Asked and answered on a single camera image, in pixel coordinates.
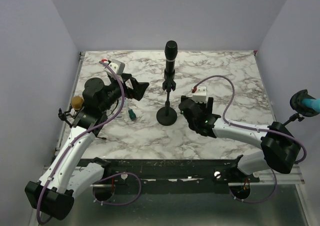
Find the black handheld microphone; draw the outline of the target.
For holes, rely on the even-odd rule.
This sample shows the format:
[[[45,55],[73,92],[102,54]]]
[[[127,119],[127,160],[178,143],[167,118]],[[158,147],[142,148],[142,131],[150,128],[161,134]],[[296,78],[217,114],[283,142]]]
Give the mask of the black handheld microphone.
[[[175,61],[178,54],[178,45],[176,41],[170,40],[166,43],[165,49],[165,70],[164,70],[164,78],[167,79],[171,77],[175,72]]]

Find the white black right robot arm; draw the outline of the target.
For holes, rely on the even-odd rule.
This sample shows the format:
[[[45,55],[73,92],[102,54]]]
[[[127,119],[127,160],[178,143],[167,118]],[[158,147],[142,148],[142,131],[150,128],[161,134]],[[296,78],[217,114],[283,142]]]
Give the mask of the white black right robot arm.
[[[279,122],[268,125],[227,123],[220,115],[212,113],[209,103],[197,103],[182,96],[178,106],[189,128],[201,136],[226,138],[249,144],[259,149],[249,155],[240,155],[232,161],[222,178],[226,182],[241,182],[254,172],[272,169],[290,174],[301,146]]]

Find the gold microphone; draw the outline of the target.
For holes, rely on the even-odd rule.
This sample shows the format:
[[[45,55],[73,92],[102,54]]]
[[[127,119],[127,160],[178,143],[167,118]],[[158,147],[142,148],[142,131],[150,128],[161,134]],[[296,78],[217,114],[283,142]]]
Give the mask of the gold microphone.
[[[84,103],[84,99],[81,96],[74,96],[71,99],[71,107],[75,110],[78,111],[82,108],[82,105]]]

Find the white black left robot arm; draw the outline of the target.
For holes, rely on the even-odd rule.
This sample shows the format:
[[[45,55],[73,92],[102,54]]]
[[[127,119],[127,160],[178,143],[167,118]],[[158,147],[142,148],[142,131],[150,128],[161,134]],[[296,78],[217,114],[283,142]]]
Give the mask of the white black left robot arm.
[[[58,220],[65,219],[75,198],[86,188],[94,182],[106,183],[110,180],[109,163],[99,158],[91,161],[75,178],[72,178],[72,174],[105,123],[112,120],[108,118],[107,110],[116,102],[124,103],[125,98],[141,100],[150,84],[138,82],[126,73],[109,79],[109,85],[105,85],[100,78],[85,82],[82,92],[84,102],[70,124],[67,141],[40,179],[37,182],[29,181],[25,187],[27,198],[36,209],[39,224],[44,224],[40,213]]]

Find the black round-base microphone stand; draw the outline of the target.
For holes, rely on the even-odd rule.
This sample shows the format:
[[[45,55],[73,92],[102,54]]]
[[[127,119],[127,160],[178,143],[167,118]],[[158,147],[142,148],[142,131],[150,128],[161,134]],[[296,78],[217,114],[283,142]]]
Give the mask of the black round-base microphone stand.
[[[166,101],[164,107],[157,111],[156,119],[159,124],[163,126],[171,126],[177,120],[177,112],[170,104],[170,92],[176,89],[176,83],[174,81],[175,70],[172,73],[164,71],[164,82],[162,84],[162,89],[166,91]]]

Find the black shock mount tripod stand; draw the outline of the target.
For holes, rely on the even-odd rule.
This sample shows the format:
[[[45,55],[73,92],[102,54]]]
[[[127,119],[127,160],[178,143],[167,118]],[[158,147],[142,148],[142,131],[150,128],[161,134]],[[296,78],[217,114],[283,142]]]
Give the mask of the black shock mount tripod stand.
[[[76,117],[77,117],[77,115],[78,115],[78,113],[80,112],[81,109],[82,109],[82,107],[74,108],[71,104],[69,105],[69,107],[68,107],[68,109],[66,111],[62,111],[62,109],[59,108],[59,110],[58,110],[58,118],[61,121],[64,121],[70,128],[76,127],[75,119],[76,119]],[[69,117],[73,119],[73,122],[70,122],[68,120]]]

